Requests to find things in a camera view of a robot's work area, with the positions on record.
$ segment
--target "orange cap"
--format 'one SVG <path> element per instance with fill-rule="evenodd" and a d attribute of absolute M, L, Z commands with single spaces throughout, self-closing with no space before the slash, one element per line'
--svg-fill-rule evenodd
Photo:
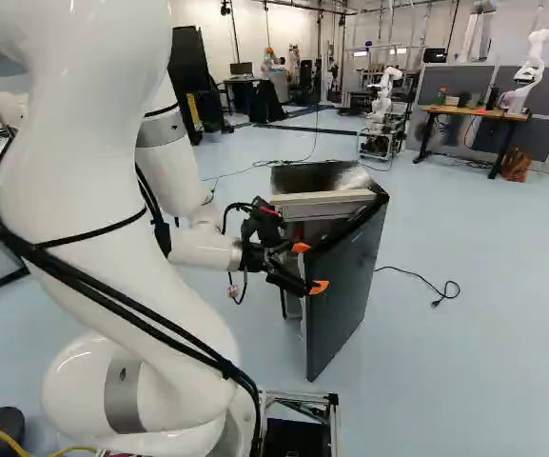
<path fill-rule="evenodd" d="M 293 245 L 293 249 L 291 251 L 297 252 L 298 254 L 302 254 L 311 249 L 312 247 L 310 245 L 307 245 L 306 243 L 296 243 Z"/>
<path fill-rule="evenodd" d="M 314 281 L 314 282 L 318 284 L 318 286 L 310 290 L 310 295 L 318 295 L 321 292 L 325 292 L 326 289 L 329 287 L 328 281 Z"/>

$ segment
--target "computer monitor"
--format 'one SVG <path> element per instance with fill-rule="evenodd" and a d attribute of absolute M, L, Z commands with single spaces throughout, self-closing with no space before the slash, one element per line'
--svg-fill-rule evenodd
<path fill-rule="evenodd" d="M 229 72 L 233 75 L 253 74 L 253 63 L 241 62 L 239 64 L 229 64 Z"/>

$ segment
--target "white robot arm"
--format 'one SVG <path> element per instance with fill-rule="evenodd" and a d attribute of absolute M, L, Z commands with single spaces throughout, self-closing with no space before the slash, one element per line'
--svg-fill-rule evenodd
<path fill-rule="evenodd" d="M 544 43 L 549 40 L 549 29 L 533 31 L 528 39 L 530 40 L 528 58 L 514 78 L 515 82 L 522 84 L 523 87 L 504 93 L 499 102 L 501 108 L 508 109 L 513 114 L 521 113 L 528 94 L 542 80 L 544 73 L 542 48 Z"/>
<path fill-rule="evenodd" d="M 367 115 L 367 118 L 372 122 L 383 122 L 384 116 L 390 112 L 392 107 L 392 100 L 390 100 L 390 91 L 392 90 L 393 82 L 401 79 L 403 73 L 399 69 L 394 67 L 387 67 L 384 70 L 382 79 L 378 84 L 370 84 L 368 89 L 378 89 L 378 96 L 371 104 L 371 113 Z"/>
<path fill-rule="evenodd" d="M 45 378 L 43 407 L 61 432 L 154 457 L 204 457 L 218 443 L 241 457 L 259 432 L 256 388 L 236 368 L 225 321 L 168 261 L 248 269 L 218 230 L 165 77 L 171 14 L 167 0 L 0 0 L 0 89 L 29 75 L 28 116 L 0 166 L 2 236 L 93 329 Z M 165 212 L 190 223 L 168 260 L 142 211 L 135 158 Z"/>

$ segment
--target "yellow cable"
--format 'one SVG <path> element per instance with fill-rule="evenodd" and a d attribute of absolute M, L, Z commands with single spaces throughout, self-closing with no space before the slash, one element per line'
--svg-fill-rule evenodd
<path fill-rule="evenodd" d="M 93 454 L 96 454 L 97 450 L 93 447 L 85 447 L 85 446 L 72 446 L 68 447 L 67 449 L 59 450 L 58 452 L 54 452 L 50 457 L 62 457 L 68 452 L 71 452 L 72 450 L 85 450 L 86 452 L 92 452 Z"/>
<path fill-rule="evenodd" d="M 26 452 L 24 449 L 22 449 L 20 445 L 16 443 L 11 436 L 9 436 L 7 433 L 1 430 L 0 430 L 0 440 L 3 440 L 6 443 L 8 443 L 8 445 L 10 445 L 10 447 L 14 449 L 20 457 L 30 457 L 30 454 Z"/>
<path fill-rule="evenodd" d="M 14 439 L 9 436 L 6 432 L 0 430 L 0 440 L 5 441 L 10 445 L 12 449 L 16 451 L 19 457 L 31 457 L 31 455 L 26 452 L 24 449 L 21 448 L 21 446 L 14 441 Z M 85 450 L 87 452 L 92 452 L 93 454 L 96 454 L 97 450 L 92 447 L 83 447 L 83 446 L 72 446 L 68 447 L 67 449 L 59 450 L 58 452 L 54 452 L 50 457 L 63 457 L 68 452 L 71 452 L 73 450 Z"/>

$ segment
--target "wooden desk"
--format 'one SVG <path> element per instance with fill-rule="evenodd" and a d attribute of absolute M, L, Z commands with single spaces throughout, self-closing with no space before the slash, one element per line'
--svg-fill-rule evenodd
<path fill-rule="evenodd" d="M 506 122 L 509 125 L 504 142 L 502 143 L 502 148 L 500 148 L 499 155 L 492 166 L 488 174 L 488 179 L 495 179 L 496 175 L 500 172 L 500 166 L 502 165 L 502 160 L 506 152 L 509 149 L 511 144 L 511 139 L 513 138 L 513 133 L 515 132 L 515 125 L 517 122 L 527 122 L 530 119 L 529 115 L 526 114 L 509 114 L 504 109 L 491 109 L 486 110 L 482 108 L 458 108 L 458 107 L 449 107 L 449 106 L 438 106 L 432 105 L 430 107 L 424 108 L 424 111 L 428 112 L 428 121 L 426 122 L 426 130 L 424 132 L 424 137 L 422 138 L 422 144 L 420 146 L 420 154 L 414 159 L 414 164 L 418 164 L 426 157 L 431 155 L 433 152 L 427 149 L 428 140 L 430 140 L 433 125 L 435 124 L 435 119 L 437 116 L 444 115 L 468 115 L 475 117 L 485 117 L 487 119 L 498 119 Z"/>

